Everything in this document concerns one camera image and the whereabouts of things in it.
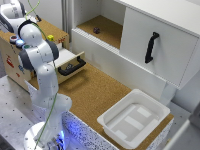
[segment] black drawer handle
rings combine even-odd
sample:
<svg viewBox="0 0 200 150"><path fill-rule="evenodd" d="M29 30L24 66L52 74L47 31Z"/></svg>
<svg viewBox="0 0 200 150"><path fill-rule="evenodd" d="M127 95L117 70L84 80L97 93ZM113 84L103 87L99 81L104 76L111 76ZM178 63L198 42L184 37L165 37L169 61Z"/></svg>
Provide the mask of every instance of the black drawer handle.
<svg viewBox="0 0 200 150"><path fill-rule="evenodd" d="M153 50L153 45L154 45L154 40L157 39L160 35L156 32L153 32L153 36L151 37L149 41L149 45L147 48L147 53L145 56L145 63L148 64L153 60L153 57L151 56L152 50Z"/></svg>
<svg viewBox="0 0 200 150"><path fill-rule="evenodd" d="M76 70L78 70L79 68L85 66L86 62L80 58L80 56L77 57L77 61L79 62L78 65L70 68L70 69L66 69L66 70L62 70L61 67L58 68L58 72L63 75L63 76L68 76L71 73L75 72Z"/></svg>

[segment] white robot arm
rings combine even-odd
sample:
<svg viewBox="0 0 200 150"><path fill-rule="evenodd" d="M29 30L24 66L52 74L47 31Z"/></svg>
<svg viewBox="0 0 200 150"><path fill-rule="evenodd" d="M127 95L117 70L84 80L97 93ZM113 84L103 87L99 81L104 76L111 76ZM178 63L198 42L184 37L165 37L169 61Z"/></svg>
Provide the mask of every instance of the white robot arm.
<svg viewBox="0 0 200 150"><path fill-rule="evenodd" d="M64 141L62 146L54 144L49 147L49 143L55 143L55 139L58 138L57 135L62 131L62 112L68 111L72 106L69 97L57 94L58 81L55 68L48 64L59 57L57 46L51 41L43 40L37 24L24 18L25 9L22 3L18 0L4 0L4 3L0 7L0 28L4 32L9 31L17 34L28 45L25 50L19 53L18 59L21 66L27 70L35 70L37 74L39 90L35 89L30 92L32 103L47 109L46 118L49 118L49 120L47 120L46 127L39 140L39 148L43 150L57 150L57 147L58 149L65 149ZM57 101L54 104L55 95L57 95ZM41 132L42 128L35 139L38 140Z"/></svg>

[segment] white plastic bin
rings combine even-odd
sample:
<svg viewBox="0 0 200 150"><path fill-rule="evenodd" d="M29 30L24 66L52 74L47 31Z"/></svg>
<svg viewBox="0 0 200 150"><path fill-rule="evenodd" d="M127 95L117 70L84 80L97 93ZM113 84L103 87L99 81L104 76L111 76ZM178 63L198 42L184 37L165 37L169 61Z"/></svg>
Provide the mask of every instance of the white plastic bin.
<svg viewBox="0 0 200 150"><path fill-rule="evenodd" d="M97 120L118 144L135 149L169 113L169 108L135 89Z"/></svg>

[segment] cork surface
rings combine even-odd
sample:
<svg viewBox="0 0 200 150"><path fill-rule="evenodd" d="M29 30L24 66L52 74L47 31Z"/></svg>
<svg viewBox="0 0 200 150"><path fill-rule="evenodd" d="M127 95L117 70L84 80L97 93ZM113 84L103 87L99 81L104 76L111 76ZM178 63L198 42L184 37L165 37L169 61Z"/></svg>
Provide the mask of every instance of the cork surface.
<svg viewBox="0 0 200 150"><path fill-rule="evenodd" d="M58 29L57 27L53 26L52 24L50 24L49 22L47 22L44 19L42 19L41 22L37 22L37 24L43 30L43 32L46 34L46 36L53 35L54 41L57 41L58 39L60 39L64 36L68 36L68 34L66 32ZM3 38L4 40L6 40L7 42L10 42L10 36L12 36L12 35L14 35L14 34L10 33L10 32L4 33L3 31L0 31L0 37Z"/></svg>
<svg viewBox="0 0 200 150"><path fill-rule="evenodd" d="M103 16L98 16L81 25L78 25L77 27L101 39L102 41L120 49L123 29L122 25L115 23ZM95 27L100 29L99 34L93 32L93 29Z"/></svg>
<svg viewBox="0 0 200 150"><path fill-rule="evenodd" d="M36 79L31 80L30 83L38 88ZM58 92L71 97L72 113L123 150L105 134L97 118L131 92L131 89L87 63L84 70L60 84ZM172 115L166 117L137 150L146 149L172 119Z"/></svg>

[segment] gray floor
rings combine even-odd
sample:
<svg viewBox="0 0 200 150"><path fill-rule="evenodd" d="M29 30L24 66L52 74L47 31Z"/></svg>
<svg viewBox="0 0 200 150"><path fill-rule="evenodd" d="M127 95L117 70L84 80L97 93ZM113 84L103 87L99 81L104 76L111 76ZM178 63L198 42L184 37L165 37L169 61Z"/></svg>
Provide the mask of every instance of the gray floor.
<svg viewBox="0 0 200 150"><path fill-rule="evenodd" d="M1 52L0 52L0 78L5 76L5 75L6 75L6 72L5 72L5 68L4 68L4 65L3 65L3 60L2 60Z"/></svg>

